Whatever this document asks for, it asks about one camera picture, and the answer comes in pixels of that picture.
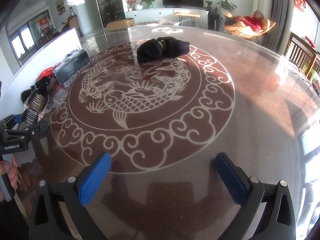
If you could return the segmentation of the person's left hand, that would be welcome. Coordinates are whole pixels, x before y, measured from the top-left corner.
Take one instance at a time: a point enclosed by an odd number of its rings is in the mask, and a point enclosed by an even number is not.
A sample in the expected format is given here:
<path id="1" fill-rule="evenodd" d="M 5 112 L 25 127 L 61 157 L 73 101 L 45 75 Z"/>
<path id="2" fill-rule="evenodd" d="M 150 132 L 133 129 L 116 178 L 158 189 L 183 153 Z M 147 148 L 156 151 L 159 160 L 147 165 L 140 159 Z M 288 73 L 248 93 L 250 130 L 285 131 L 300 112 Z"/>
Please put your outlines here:
<path id="1" fill-rule="evenodd" d="M 5 160 L 1 160 L 1 176 L 8 176 L 10 185 L 9 189 L 17 189 L 18 165 L 16 157 L 13 154 L 6 154 L 5 157 Z"/>

